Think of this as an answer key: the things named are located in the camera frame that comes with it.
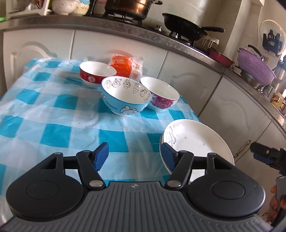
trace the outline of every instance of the black frying pan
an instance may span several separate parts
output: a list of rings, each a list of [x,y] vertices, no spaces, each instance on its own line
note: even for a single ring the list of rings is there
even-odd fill
[[[217,31],[224,32],[225,30],[220,27],[199,27],[198,25],[183,19],[179,16],[162,14],[164,16],[164,24],[171,32],[176,32],[189,40],[199,40],[205,35],[208,35],[205,31]]]

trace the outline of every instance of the round black disc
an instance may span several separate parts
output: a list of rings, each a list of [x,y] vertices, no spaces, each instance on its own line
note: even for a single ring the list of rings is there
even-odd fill
[[[6,199],[14,215],[28,220],[59,218],[74,209],[84,195],[82,185],[65,174],[51,173],[28,184],[27,178],[18,180],[8,188]]]
[[[194,180],[189,185],[188,197],[198,210],[208,215],[239,219],[259,212],[265,192],[256,181],[233,167],[213,170]]]

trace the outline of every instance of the human hand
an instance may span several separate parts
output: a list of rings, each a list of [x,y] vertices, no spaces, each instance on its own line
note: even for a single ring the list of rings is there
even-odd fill
[[[276,191],[277,191],[276,185],[270,189],[271,193],[276,193]],[[282,209],[286,209],[286,199],[283,199],[281,202],[278,202],[278,200],[276,199],[276,195],[274,195],[269,202],[270,207],[267,214],[267,221],[273,222],[277,217],[278,204],[280,204]]]

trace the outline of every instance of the table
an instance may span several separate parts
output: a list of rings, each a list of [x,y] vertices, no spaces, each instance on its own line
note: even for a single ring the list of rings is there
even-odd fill
[[[168,179],[159,153],[166,126],[176,119],[199,121],[181,97],[169,110],[120,117],[79,77],[80,61],[35,59],[0,101],[0,224],[12,215],[5,200],[8,186],[54,152],[73,156],[109,144],[99,171],[108,184]],[[79,180],[76,170],[66,174]]]

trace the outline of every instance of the stacked plates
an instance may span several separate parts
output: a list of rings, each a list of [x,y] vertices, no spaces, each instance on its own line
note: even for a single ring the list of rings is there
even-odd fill
[[[162,143],[168,143],[176,151],[190,151],[195,156],[206,157],[208,153],[214,152],[234,165],[233,156],[225,141],[214,130],[197,121],[179,119],[171,122],[161,136],[160,155]],[[162,155],[161,159],[171,173]],[[193,170],[190,181],[203,175],[204,170]]]

